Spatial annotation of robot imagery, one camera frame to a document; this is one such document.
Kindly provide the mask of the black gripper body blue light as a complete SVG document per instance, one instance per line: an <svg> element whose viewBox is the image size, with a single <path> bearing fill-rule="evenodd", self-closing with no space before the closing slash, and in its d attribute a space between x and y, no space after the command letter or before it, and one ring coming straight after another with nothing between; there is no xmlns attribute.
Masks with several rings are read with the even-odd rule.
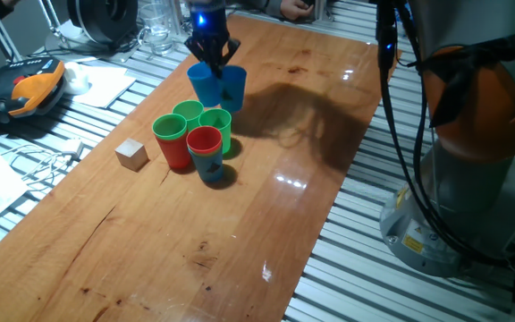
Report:
<svg viewBox="0 0 515 322"><path fill-rule="evenodd" d="M224 46L230 34L227 29L224 0L196 0L189 4L192 36Z"/></svg>

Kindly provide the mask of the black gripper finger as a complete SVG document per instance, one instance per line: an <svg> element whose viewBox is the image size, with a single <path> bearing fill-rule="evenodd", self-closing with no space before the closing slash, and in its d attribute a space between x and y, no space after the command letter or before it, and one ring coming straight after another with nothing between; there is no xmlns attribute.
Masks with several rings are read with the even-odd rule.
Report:
<svg viewBox="0 0 515 322"><path fill-rule="evenodd" d="M216 75L216 46L213 38L191 36L185 41L185 45L201 63L205 63Z"/></svg>
<svg viewBox="0 0 515 322"><path fill-rule="evenodd" d="M229 38L225 43L218 56L218 60L215 68L215 75L221 77L223 75L224 67L229 63L234 54L237 52L241 45L241 42L236 38Z"/></svg>

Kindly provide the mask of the person's bare hand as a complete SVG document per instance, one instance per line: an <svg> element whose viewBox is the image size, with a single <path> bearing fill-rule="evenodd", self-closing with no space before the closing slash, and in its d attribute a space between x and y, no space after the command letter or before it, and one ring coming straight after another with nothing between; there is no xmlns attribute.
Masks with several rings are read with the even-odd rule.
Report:
<svg viewBox="0 0 515 322"><path fill-rule="evenodd" d="M280 13L284 18L296 21L300 18L309 17L314 12L314 8L314 5L306 4L302 0L282 0Z"/></svg>

